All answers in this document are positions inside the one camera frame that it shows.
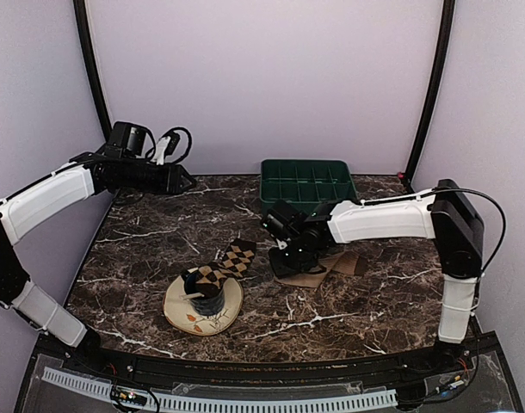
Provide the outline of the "tan brown sock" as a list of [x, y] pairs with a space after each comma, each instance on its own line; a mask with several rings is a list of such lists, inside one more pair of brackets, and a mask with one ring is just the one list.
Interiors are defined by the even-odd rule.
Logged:
[[347, 276], [363, 276], [368, 269], [368, 260], [353, 251], [345, 251], [333, 256], [321, 258], [316, 268], [307, 273], [287, 275], [283, 278], [274, 277], [278, 283], [292, 287], [319, 287], [329, 273], [339, 273]]

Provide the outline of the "brown argyle sock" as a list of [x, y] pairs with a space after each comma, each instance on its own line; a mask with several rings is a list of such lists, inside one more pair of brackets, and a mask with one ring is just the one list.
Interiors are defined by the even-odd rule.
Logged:
[[186, 294], [200, 293], [202, 299], [217, 297], [229, 279], [242, 279], [253, 263], [255, 242], [233, 240], [217, 261], [185, 270], [181, 277]]

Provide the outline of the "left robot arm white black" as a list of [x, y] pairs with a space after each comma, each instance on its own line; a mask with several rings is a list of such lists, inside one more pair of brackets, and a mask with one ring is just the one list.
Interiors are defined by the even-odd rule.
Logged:
[[108, 355], [97, 347], [98, 335], [32, 279], [15, 248], [48, 220], [102, 192], [132, 188], [173, 196], [195, 185], [195, 178], [180, 164], [85, 152], [0, 199], [0, 306], [75, 348], [74, 359], [87, 373], [102, 374], [108, 369]]

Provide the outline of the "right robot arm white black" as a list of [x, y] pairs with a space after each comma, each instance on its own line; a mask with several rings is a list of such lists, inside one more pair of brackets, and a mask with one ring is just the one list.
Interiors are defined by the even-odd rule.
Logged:
[[269, 252], [279, 278], [313, 270], [325, 250], [361, 240], [414, 237], [433, 241], [444, 277], [440, 343], [426, 355], [434, 373], [460, 358], [484, 273], [484, 222], [461, 188], [449, 179], [435, 188], [379, 200], [328, 201], [304, 213], [278, 200], [262, 216], [276, 241]]

